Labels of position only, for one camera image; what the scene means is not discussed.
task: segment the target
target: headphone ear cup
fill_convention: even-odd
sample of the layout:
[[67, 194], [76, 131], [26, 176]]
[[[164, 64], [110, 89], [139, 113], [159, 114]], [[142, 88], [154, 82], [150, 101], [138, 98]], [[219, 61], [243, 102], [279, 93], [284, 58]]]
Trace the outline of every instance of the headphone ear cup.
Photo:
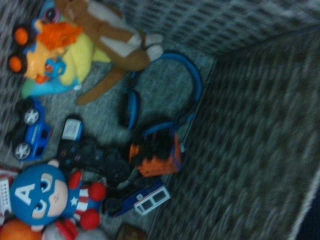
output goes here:
[[140, 112], [140, 96], [132, 90], [125, 93], [119, 106], [119, 123], [127, 129], [133, 129]]

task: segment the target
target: white toy part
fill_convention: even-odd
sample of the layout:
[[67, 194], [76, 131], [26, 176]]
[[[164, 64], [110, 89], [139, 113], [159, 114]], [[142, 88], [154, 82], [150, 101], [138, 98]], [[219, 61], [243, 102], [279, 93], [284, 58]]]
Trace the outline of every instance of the white toy part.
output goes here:
[[0, 167], [0, 178], [7, 177], [9, 180], [9, 184], [11, 184], [19, 175], [17, 170], [9, 170]]
[[8, 177], [0, 178], [0, 215], [5, 216], [6, 211], [11, 213], [11, 202], [9, 197], [9, 179]]
[[153, 209], [170, 199], [170, 194], [165, 186], [160, 187], [145, 198], [141, 199], [140, 195], [136, 196], [137, 200], [139, 201], [134, 205], [134, 209], [142, 216], [151, 212]]
[[[89, 231], [77, 228], [77, 231], [78, 236], [74, 240], [110, 240], [105, 233], [98, 228]], [[66, 240], [66, 238], [59, 232], [55, 223], [52, 223], [44, 230], [42, 240]]]

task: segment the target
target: yellow plush toy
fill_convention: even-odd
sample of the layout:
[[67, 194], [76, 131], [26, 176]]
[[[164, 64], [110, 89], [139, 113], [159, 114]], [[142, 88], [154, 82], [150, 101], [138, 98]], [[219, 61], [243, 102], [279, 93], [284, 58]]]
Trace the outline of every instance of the yellow plush toy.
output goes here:
[[[59, 21], [66, 22], [68, 20], [61, 15]], [[75, 43], [65, 47], [64, 53], [60, 57], [66, 64], [64, 74], [42, 84], [37, 84], [33, 79], [27, 78], [22, 86], [23, 98], [65, 92], [84, 81], [91, 69], [92, 62], [109, 63], [111, 61], [85, 33], [81, 33]]]

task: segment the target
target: brown stuffed monkey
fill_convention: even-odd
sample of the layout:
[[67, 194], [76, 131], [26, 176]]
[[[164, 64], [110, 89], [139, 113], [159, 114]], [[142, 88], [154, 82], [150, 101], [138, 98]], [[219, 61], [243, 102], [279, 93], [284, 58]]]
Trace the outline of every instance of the brown stuffed monkey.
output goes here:
[[111, 6], [95, 0], [54, 2], [62, 14], [83, 27], [92, 42], [103, 50], [115, 65], [102, 81], [78, 99], [78, 105], [97, 99], [128, 71], [146, 68], [163, 53], [163, 48], [158, 45], [163, 39], [162, 35], [145, 35], [130, 27], [125, 23], [123, 15]]

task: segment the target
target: orange ball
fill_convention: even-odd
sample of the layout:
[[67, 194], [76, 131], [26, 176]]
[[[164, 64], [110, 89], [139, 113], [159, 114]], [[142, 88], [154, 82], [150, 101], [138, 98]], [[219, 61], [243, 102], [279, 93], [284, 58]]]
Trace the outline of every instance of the orange ball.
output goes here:
[[20, 220], [7, 222], [0, 231], [0, 240], [41, 240], [41, 232], [31, 231], [31, 227]]

